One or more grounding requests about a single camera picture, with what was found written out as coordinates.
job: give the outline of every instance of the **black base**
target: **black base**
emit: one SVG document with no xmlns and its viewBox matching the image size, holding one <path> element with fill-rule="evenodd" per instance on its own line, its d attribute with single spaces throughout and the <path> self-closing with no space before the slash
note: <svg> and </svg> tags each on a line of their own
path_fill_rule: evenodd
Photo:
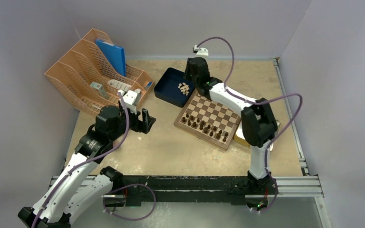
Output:
<svg viewBox="0 0 365 228">
<path fill-rule="evenodd" d="M 18 217 L 26 227 L 30 228 L 36 215 L 33 214 L 32 208 L 24 207 L 18 213 Z M 69 214 L 64 214 L 58 222 L 52 223 L 47 222 L 47 219 L 37 219 L 36 228 L 70 228 L 69 217 Z"/>
<path fill-rule="evenodd" d="M 261 180 L 248 176 L 123 176 L 122 185 L 145 184 L 151 188 L 157 202 L 225 202 L 231 205 L 257 207 L 258 201 L 246 195 L 275 194 L 273 181 L 267 176 Z M 128 188 L 126 206 L 140 206 L 153 202 L 150 191 L 143 187 Z"/>
</svg>

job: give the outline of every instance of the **file organizer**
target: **file organizer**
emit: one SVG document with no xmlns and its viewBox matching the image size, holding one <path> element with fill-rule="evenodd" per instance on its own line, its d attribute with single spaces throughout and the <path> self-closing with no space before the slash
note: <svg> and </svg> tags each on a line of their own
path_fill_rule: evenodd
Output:
<svg viewBox="0 0 365 228">
<path fill-rule="evenodd" d="M 125 76 L 119 75 L 94 43 L 95 39 L 112 43 L 106 33 L 92 29 L 44 75 L 77 110 L 90 115 L 97 115 L 106 105 L 118 106 L 118 89 L 108 84 L 111 79 L 129 85 L 129 90 L 139 88 L 140 107 L 154 88 L 153 79 L 145 71 L 129 65 L 126 65 Z M 92 82 L 102 84 L 109 98 L 99 96 L 89 86 Z"/>
</svg>

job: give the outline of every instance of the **white wall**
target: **white wall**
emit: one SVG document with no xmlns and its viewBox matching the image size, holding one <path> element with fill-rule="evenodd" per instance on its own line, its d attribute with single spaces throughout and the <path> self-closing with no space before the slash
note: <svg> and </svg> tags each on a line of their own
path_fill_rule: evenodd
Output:
<svg viewBox="0 0 365 228">
<path fill-rule="evenodd" d="M 365 227 L 365 1 L 313 0 L 280 70 L 334 227 Z"/>
<path fill-rule="evenodd" d="M 194 44 L 226 38 L 238 58 L 278 57 L 311 0 L 62 0 L 79 34 L 107 32 L 126 56 L 186 57 Z M 230 58 L 221 41 L 206 44 L 212 58 Z"/>
<path fill-rule="evenodd" d="M 77 39 L 59 0 L 0 0 L 0 227 L 62 168 L 77 112 L 43 73 Z"/>
</svg>

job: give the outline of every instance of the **white object in organizer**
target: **white object in organizer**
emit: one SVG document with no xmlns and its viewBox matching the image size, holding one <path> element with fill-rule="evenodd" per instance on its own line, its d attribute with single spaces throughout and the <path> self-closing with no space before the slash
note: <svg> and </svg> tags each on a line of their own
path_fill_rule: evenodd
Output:
<svg viewBox="0 0 365 228">
<path fill-rule="evenodd" d="M 111 79 L 110 81 L 107 82 L 107 84 L 109 84 L 113 88 L 121 89 L 124 91 L 128 91 L 129 88 L 131 88 L 131 86 L 128 85 L 127 83 L 123 83 L 123 82 L 117 81 L 115 79 Z"/>
<path fill-rule="evenodd" d="M 106 93 L 102 84 L 97 83 L 97 82 L 92 82 L 90 84 L 90 87 L 92 87 L 96 91 L 97 94 L 104 97 L 105 99 L 108 99 L 108 94 Z"/>
</svg>

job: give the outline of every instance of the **cable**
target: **cable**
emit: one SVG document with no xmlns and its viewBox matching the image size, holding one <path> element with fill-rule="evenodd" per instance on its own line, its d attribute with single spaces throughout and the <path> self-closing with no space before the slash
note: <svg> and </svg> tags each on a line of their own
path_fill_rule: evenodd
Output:
<svg viewBox="0 0 365 228">
<path fill-rule="evenodd" d="M 153 190 L 151 188 L 147 187 L 146 185 L 144 185 L 144 184 L 130 184 L 130 185 L 123 186 L 122 188 L 113 190 L 113 191 L 111 191 L 111 192 L 109 192 L 107 194 L 115 193 L 115 192 L 120 191 L 122 189 L 126 189 L 126 188 L 133 187 L 133 186 L 142 186 L 142 187 L 145 187 L 145 188 L 147 188 L 150 191 L 150 193 L 153 196 L 153 206 L 152 206 L 152 209 L 149 211 L 149 213 L 147 215 L 145 215 L 143 217 L 140 217 L 140 218 L 136 218 L 136 219 L 135 218 L 127 218 L 127 217 L 124 217 L 124 216 L 121 216 L 121 215 L 117 215 L 117 214 L 111 212 L 109 209 L 106 208 L 106 204 L 105 204 L 104 199 L 103 199 L 104 211 L 107 212 L 110 215 L 113 215 L 115 217 L 118 217 L 120 219 L 125 219 L 125 220 L 128 220 L 128 221 L 139 221 L 139 220 L 142 220 L 142 219 L 145 219 L 145 218 L 149 217 L 152 214 L 152 212 L 154 211 L 154 208 L 156 207 L 156 196 L 154 195 Z"/>
<path fill-rule="evenodd" d="M 118 149 L 121 144 L 125 141 L 125 138 L 126 136 L 128 135 L 128 130 L 129 130 L 129 114 L 128 114 L 128 109 L 126 107 L 126 104 L 124 102 L 124 99 L 122 98 L 122 94 L 120 92 L 117 93 L 118 96 L 120 97 L 120 101 L 121 101 L 121 106 L 123 107 L 123 109 L 125 110 L 125 116 L 126 116 L 126 129 L 125 129 L 125 133 L 124 133 L 124 136 L 122 137 L 121 141 L 113 148 L 113 149 L 110 149 L 109 151 L 97 156 L 97 157 L 94 157 L 94 158 L 91 158 L 91 159 L 88 159 L 84 162 L 81 162 L 80 164 L 78 165 L 75 165 L 72 169 L 69 170 L 69 173 L 70 175 L 72 175 L 73 171 L 75 171 L 76 169 L 78 169 L 79 167 L 81 167 L 82 165 L 85 165 L 89 162 L 93 162 L 95 160 L 98 160 L 98 159 L 101 159 L 107 155 L 109 155 L 110 153 L 112 153 L 113 151 L 115 151 L 116 149 Z M 54 196 L 54 194 L 57 192 L 58 188 L 62 185 L 62 183 L 66 180 L 67 177 L 69 177 L 70 175 L 65 175 L 64 177 L 62 177 L 60 180 L 58 180 L 58 184 L 53 187 L 52 191 L 48 194 L 47 198 L 45 199 L 45 201 L 43 202 L 43 204 L 41 205 L 41 209 L 38 211 L 36 217 L 34 218 L 33 220 L 33 223 L 31 224 L 31 228 L 35 228 L 36 227 L 36 224 L 37 224 L 37 220 L 38 218 L 40 218 L 42 212 L 43 212 L 43 209 L 47 206 L 47 204 L 49 203 L 49 200 Z"/>
<path fill-rule="evenodd" d="M 280 99 L 283 99 L 283 98 L 287 98 L 287 97 L 291 97 L 291 96 L 298 96 L 299 97 L 299 99 L 300 99 L 300 101 L 299 101 L 299 104 L 298 104 L 298 107 L 297 107 L 297 109 L 296 109 L 296 111 L 294 112 L 294 114 L 293 114 L 293 116 L 292 116 L 292 118 L 289 120 L 289 122 L 282 128 L 282 130 L 281 131 L 279 131 L 278 132 L 278 134 L 272 139 L 272 140 L 270 140 L 270 142 L 268 143 L 268 145 L 267 145 L 267 148 L 266 148 L 266 151 L 265 151 L 265 158 L 264 158 L 264 165 L 265 165 L 265 170 L 267 171 L 267 174 L 268 174 L 268 176 L 269 176 L 269 178 L 271 178 L 272 179 L 272 181 L 273 181 L 273 183 L 274 183 L 274 185 L 275 185 L 275 187 L 276 187 L 276 191 L 275 191 L 275 195 L 274 195 L 274 197 L 273 197 L 273 199 L 272 199 L 272 201 L 271 201 L 271 203 L 269 204 L 269 206 L 268 207 L 266 207 L 264 210 L 260 210 L 259 211 L 259 213 L 261 213 L 261 212 L 264 212 L 264 211 L 267 211 L 272 205 L 273 205 L 273 203 L 275 202 L 275 200 L 276 200 L 276 196 L 277 196 L 277 194 L 278 194 L 278 185 L 277 185 L 277 183 L 276 183 L 276 179 L 275 178 L 273 178 L 272 177 L 272 175 L 270 174 L 270 172 L 269 172 L 269 170 L 267 169 L 267 166 L 268 166 L 268 148 L 270 148 L 270 146 L 284 133 L 284 131 L 287 129 L 287 128 L 289 128 L 289 126 L 292 124 L 292 122 L 293 122 L 293 120 L 295 119 L 295 117 L 297 116 L 297 114 L 299 113 L 299 111 L 300 111 L 300 108 L 301 108 L 301 106 L 302 106 L 302 104 L 303 104 L 303 96 L 301 95 L 301 94 L 299 94 L 299 93 L 290 93 L 290 94 L 287 94 L 287 95 L 282 95 L 282 96 L 278 96 L 278 97 L 276 97 L 276 98 L 273 98 L 273 99 L 270 99 L 270 100 L 267 100 L 267 101 L 264 101 L 264 102 L 260 102 L 260 103 L 257 103 L 257 102 L 252 102 L 252 101 L 249 101 L 249 100 L 247 100 L 247 99 L 245 99 L 244 97 L 241 97 L 241 96 L 239 96 L 239 95 L 236 95 L 236 94 L 234 94 L 234 93 L 232 93 L 232 92 L 230 92 L 229 90 L 228 90 L 228 87 L 227 87 L 227 80 L 230 78 L 230 76 L 231 76 L 231 73 L 233 72 L 233 68 L 234 68 L 234 51 L 233 51 L 233 47 L 231 46 L 231 44 L 226 40 L 226 39 L 224 39 L 224 38 L 222 38 L 222 37 L 210 37 L 210 38 L 207 38 L 207 39 L 205 39 L 204 41 L 202 41 L 202 42 L 200 42 L 198 45 L 197 45 L 197 47 L 199 48 L 200 47 L 200 45 L 202 45 L 203 43 L 205 43 L 206 41 L 208 41 L 208 40 L 211 40 L 211 39 L 220 39 L 220 40 L 222 40 L 222 41 L 224 41 L 228 46 L 229 46 L 229 48 L 230 48 L 230 51 L 231 51 L 231 68 L 230 68 L 230 72 L 229 72 L 229 74 L 227 75 L 227 77 L 226 77 L 226 79 L 223 81 L 223 87 L 224 87 L 224 89 L 226 90 L 226 92 L 228 93 L 228 94 L 230 94 L 231 96 L 233 96 L 233 97 L 235 97 L 235 98 L 237 98 L 237 99 L 240 99 L 240 100 L 242 100 L 242 101 L 244 101 L 244 102 L 247 102 L 247 103 L 250 103 L 250 104 L 253 104 L 253 105 L 266 105 L 266 104 L 268 104 L 268 103 L 271 103 L 271 102 L 274 102 L 274 101 L 277 101 L 277 100 L 280 100 Z"/>
</svg>

